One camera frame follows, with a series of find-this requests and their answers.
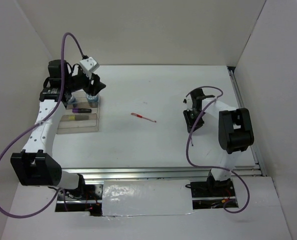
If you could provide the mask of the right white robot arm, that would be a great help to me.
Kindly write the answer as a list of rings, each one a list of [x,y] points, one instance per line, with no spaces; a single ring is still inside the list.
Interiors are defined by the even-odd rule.
[[[201,86],[191,90],[183,100],[187,106],[187,109],[183,111],[183,115],[189,133],[185,154],[188,163],[195,168],[199,168],[189,158],[192,135],[194,131],[203,126],[203,116],[205,114],[216,118],[218,120],[218,143],[222,149],[222,154],[218,166],[209,166],[210,171],[206,180],[206,189],[210,195],[218,196],[230,185],[238,157],[253,145],[254,133],[250,112],[247,108],[233,107],[220,101],[220,97],[223,96],[224,92],[218,87],[208,87],[209,89],[218,90],[220,94],[217,96],[213,94],[206,95],[203,92],[205,88],[205,86]]]

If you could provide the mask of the purple highlighter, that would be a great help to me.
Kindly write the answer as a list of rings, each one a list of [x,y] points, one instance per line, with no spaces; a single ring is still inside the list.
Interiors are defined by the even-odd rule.
[[[91,108],[73,108],[72,112],[73,113],[91,113],[92,109]]]

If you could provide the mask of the blue pen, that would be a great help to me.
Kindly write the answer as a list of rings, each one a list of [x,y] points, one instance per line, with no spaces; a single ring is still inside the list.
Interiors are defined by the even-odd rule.
[[[194,146],[194,143],[193,143],[193,134],[191,134],[191,137],[190,137],[190,144],[191,144],[192,147]]]

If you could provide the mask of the yellow highlighter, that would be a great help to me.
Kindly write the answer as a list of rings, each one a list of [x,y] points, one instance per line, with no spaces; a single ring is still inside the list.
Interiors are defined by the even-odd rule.
[[[69,121],[87,121],[89,120],[88,115],[69,115],[68,116]]]

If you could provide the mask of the blue jar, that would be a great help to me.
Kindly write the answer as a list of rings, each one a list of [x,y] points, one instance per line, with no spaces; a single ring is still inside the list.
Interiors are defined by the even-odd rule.
[[[71,98],[68,100],[68,104],[73,104],[76,102],[76,98],[74,95],[71,95]]]
[[[95,104],[99,101],[99,95],[91,95],[91,94],[86,94],[86,100],[89,104]]]

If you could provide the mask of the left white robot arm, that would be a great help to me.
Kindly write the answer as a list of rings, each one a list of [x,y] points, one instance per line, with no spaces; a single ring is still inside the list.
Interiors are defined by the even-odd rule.
[[[84,177],[68,173],[53,159],[54,139],[62,116],[69,105],[73,92],[84,90],[96,96],[106,85],[94,72],[99,64],[92,57],[84,56],[78,63],[78,72],[66,61],[52,60],[48,63],[49,76],[39,95],[39,112],[36,127],[19,153],[13,153],[11,165],[23,186],[57,187],[69,191],[75,199],[87,195]]]

